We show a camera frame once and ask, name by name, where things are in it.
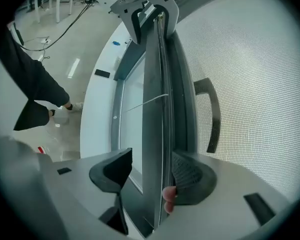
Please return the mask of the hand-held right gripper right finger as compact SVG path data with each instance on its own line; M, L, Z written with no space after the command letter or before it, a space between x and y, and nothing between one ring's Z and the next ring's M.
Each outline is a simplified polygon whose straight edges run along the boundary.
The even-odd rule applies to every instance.
M265 240L291 203L249 169L206 155L174 151L177 196L157 240Z

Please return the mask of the person's right hand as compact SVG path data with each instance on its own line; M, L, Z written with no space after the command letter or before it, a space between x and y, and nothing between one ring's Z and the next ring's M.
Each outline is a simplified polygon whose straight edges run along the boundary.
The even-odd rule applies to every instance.
M164 199L164 210L171 214L174 210L177 189L175 186L167 186L162 190L162 198Z

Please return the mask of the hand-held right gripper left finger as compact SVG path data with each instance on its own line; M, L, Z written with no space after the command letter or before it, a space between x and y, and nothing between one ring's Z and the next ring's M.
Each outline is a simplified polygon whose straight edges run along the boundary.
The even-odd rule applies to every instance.
M132 149L62 162L47 161L47 189L64 230L57 239L143 240L140 203L129 174Z

